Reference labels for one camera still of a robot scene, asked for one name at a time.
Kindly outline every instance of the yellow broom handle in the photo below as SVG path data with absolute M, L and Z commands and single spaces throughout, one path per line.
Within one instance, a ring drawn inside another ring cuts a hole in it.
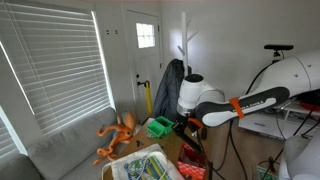
M 146 85 L 146 98 L 147 98 L 148 113 L 149 113 L 149 116 L 151 116 L 152 104 L 151 104 L 150 82 L 146 81 L 145 85 Z

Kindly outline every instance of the wooden floor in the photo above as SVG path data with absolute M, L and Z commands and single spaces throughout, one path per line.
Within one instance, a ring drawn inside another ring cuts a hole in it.
M 209 157 L 213 161 L 215 168 L 218 168 L 223 159 L 228 129 L 228 123 L 211 128 L 210 133 L 213 137 L 213 142 Z M 244 163 L 249 180 L 256 179 L 256 165 L 261 161 L 267 160 L 269 156 L 275 158 L 284 145 L 284 141 L 239 128 L 238 121 L 234 121 L 232 133 L 234 143 Z M 227 180 L 244 180 L 244 174 L 232 148 L 231 141 L 229 141 L 227 153 L 226 162 L 219 173 Z M 215 173 L 213 174 L 214 180 L 221 179 Z

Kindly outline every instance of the green container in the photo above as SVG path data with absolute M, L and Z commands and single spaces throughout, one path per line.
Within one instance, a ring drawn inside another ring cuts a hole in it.
M 156 137 L 161 137 L 165 132 L 165 127 L 162 126 L 158 121 L 152 121 L 148 126 L 147 129 Z
M 165 134 L 169 134 L 169 132 L 172 131 L 173 122 L 170 121 L 169 119 L 163 116 L 159 116 L 155 120 L 165 128 L 165 131 L 164 131 Z

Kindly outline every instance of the door frame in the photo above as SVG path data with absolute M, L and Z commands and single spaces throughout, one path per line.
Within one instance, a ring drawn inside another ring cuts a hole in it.
M 137 78 L 136 78 L 136 69 L 134 67 L 134 58 L 133 58 L 133 48 L 131 46 L 132 44 L 132 37 L 130 35 L 130 25 L 129 25 L 129 18 L 128 18 L 128 11 L 146 14 L 155 16 L 158 18 L 158 25 L 160 27 L 159 29 L 159 72 L 158 75 L 161 75 L 161 71 L 163 68 L 163 50 L 162 50 L 162 25 L 161 25 L 161 16 L 160 13 L 154 10 L 142 8 L 139 6 L 134 6 L 130 4 L 125 4 L 121 2 L 121 9 L 122 9 L 122 18 L 123 18 L 123 27 L 125 32 L 125 39 L 126 39 L 126 47 L 128 51 L 128 61 L 129 61 L 129 67 L 130 67 L 130 76 L 131 76 L 131 86 L 133 89 L 133 100 L 134 104 L 138 103 L 138 87 L 137 87 Z

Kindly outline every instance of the white door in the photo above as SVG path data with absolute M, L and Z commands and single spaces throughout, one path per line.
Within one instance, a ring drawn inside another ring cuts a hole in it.
M 158 90 L 160 73 L 159 18 L 153 15 L 127 11 L 129 42 L 132 48 L 136 82 L 150 82 L 151 104 Z M 137 84 L 136 114 L 140 123 L 149 117 L 146 88 Z

